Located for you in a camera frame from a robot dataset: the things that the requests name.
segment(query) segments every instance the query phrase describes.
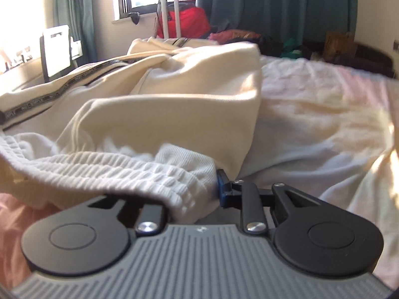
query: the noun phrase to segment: cream blanket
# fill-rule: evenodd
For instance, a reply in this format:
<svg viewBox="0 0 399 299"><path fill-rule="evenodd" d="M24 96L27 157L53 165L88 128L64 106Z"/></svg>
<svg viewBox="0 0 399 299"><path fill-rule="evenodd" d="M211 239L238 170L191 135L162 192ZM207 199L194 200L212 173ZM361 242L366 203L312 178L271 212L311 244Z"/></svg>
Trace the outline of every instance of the cream blanket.
<svg viewBox="0 0 399 299"><path fill-rule="evenodd" d="M257 46L150 39L129 52L0 97L3 193L62 209L132 193L162 200L185 223L217 207L215 167L235 178L252 143Z"/></svg>

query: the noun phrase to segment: white wall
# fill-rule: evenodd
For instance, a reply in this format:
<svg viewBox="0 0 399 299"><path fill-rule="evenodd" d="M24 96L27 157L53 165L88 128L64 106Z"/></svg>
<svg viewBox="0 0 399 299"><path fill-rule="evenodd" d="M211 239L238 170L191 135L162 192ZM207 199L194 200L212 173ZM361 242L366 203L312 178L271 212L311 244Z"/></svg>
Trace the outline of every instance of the white wall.
<svg viewBox="0 0 399 299"><path fill-rule="evenodd" d="M31 35L28 35L29 40L27 44L31 46L35 59L0 75L0 94L15 90L16 88L26 87L27 82L29 82L29 86L44 82L41 69L39 37L44 29L53 26L53 0L29 0L28 5L32 8L29 16L25 14L23 17L9 17L7 25L12 32L17 33L17 28L23 25L31 29Z"/></svg>
<svg viewBox="0 0 399 299"><path fill-rule="evenodd" d="M113 0L93 0L93 18L98 58L105 60L125 55L134 39L152 36L155 14L142 15L138 25L114 21Z"/></svg>
<svg viewBox="0 0 399 299"><path fill-rule="evenodd" d="M356 40L391 55L399 71L395 39L399 40L399 0L358 0Z"/></svg>

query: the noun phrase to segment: metal screw head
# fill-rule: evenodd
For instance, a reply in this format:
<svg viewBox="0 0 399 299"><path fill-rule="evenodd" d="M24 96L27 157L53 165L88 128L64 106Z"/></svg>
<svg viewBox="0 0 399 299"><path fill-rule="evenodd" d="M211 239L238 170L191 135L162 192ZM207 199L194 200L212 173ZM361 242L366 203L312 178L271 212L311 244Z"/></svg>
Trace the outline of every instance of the metal screw head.
<svg viewBox="0 0 399 299"><path fill-rule="evenodd" d="M247 231L252 231L253 233L259 233L261 231L265 231L266 228L267 228L266 225L259 221L255 221L247 225Z"/></svg>
<svg viewBox="0 0 399 299"><path fill-rule="evenodd" d="M143 233L152 233L153 231L156 231L158 229L158 225L156 223L153 223L152 221L144 221L142 223L139 223L137 229L139 231L142 231Z"/></svg>

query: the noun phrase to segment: white towel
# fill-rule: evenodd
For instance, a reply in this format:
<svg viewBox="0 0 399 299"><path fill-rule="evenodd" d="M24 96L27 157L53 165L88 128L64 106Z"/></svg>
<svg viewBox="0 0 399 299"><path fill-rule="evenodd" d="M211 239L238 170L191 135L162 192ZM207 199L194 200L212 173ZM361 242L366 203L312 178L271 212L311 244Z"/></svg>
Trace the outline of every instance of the white towel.
<svg viewBox="0 0 399 299"><path fill-rule="evenodd" d="M0 156L32 183L8 181L6 191L62 209L134 193L163 200L185 223L214 210L215 167L235 178L252 143L259 51L157 44L2 95Z"/></svg>

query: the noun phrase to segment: window frame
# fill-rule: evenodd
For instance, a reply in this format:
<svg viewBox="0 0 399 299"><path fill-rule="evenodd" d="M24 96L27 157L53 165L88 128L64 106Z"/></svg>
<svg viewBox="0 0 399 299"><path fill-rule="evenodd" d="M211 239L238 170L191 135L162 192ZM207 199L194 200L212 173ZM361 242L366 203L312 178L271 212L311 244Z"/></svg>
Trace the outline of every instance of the window frame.
<svg viewBox="0 0 399 299"><path fill-rule="evenodd" d="M193 2L195 0L181 0L180 2ZM149 4L149 5L141 5L132 7L132 0L118 0L119 6L119 19L132 17L134 13L139 14L147 14L147 13L156 13L158 4Z"/></svg>

